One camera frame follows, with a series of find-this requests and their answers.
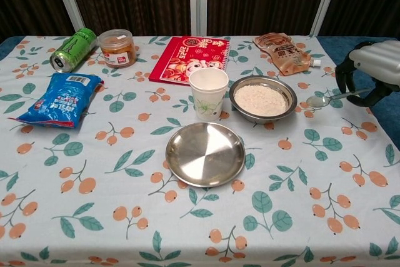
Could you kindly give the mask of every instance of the white paper cup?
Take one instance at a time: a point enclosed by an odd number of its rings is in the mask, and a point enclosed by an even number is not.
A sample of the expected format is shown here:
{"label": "white paper cup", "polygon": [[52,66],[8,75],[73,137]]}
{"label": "white paper cup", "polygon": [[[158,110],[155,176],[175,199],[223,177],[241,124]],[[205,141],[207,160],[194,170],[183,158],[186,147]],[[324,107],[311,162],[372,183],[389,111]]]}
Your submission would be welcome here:
{"label": "white paper cup", "polygon": [[213,121],[219,118],[228,82],[228,75],[218,68],[198,69],[190,74],[189,84],[199,119]]}

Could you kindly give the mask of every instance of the metal spoon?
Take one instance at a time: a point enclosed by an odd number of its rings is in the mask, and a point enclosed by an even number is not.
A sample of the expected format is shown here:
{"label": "metal spoon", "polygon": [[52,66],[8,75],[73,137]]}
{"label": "metal spoon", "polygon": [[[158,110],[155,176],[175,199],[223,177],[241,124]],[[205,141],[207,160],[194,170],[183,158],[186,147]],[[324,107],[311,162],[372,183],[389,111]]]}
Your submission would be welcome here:
{"label": "metal spoon", "polygon": [[312,108],[322,108],[324,106],[327,106],[332,100],[345,98],[350,95],[358,95],[363,92],[368,92],[369,90],[370,89],[361,89],[361,90],[357,90],[355,92],[347,92],[347,93],[338,94],[338,95],[334,95],[334,96],[323,96],[323,97],[311,96],[311,97],[307,98],[307,104]]}

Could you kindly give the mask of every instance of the stainless steel plate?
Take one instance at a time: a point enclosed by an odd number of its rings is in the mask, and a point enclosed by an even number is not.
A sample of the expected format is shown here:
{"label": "stainless steel plate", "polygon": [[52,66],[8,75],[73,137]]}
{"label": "stainless steel plate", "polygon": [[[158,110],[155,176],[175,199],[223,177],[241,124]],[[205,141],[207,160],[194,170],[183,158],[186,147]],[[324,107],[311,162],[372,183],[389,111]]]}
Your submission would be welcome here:
{"label": "stainless steel plate", "polygon": [[168,141],[166,161],[187,184],[214,187],[227,183],[244,166],[244,146],[237,134],[217,123],[194,123]]}

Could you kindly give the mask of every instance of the tablecloth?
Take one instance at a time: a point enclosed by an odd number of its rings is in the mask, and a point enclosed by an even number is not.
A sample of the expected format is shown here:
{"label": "tablecloth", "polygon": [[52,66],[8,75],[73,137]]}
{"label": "tablecloth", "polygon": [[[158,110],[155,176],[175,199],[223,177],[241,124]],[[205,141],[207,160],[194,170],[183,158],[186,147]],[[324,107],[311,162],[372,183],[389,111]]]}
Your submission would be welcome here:
{"label": "tablecloth", "polygon": [[370,110],[339,93],[317,39],[293,36],[320,68],[282,76],[251,36],[231,42],[229,86],[252,74],[290,85],[285,119],[246,121],[224,99],[216,121],[246,150],[237,178],[178,181],[169,138],[198,122],[190,88],[148,81],[170,37],[134,37],[137,62],[111,69],[99,48],[75,72],[104,80],[76,129],[18,123],[45,92],[66,37],[27,36],[0,62],[0,262],[4,266],[398,266],[400,154]]}

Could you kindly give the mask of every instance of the food pouch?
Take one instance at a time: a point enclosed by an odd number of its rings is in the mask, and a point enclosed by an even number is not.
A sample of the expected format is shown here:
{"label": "food pouch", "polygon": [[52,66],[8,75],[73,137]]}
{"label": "food pouch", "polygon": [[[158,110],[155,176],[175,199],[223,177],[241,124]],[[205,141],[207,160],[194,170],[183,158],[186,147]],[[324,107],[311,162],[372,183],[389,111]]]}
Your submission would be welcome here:
{"label": "food pouch", "polygon": [[254,38],[259,49],[268,53],[283,75],[307,71],[313,65],[308,53],[297,48],[286,34],[269,33]]}
{"label": "food pouch", "polygon": [[60,128],[76,128],[94,89],[103,81],[96,75],[54,73],[44,95],[16,121]]}

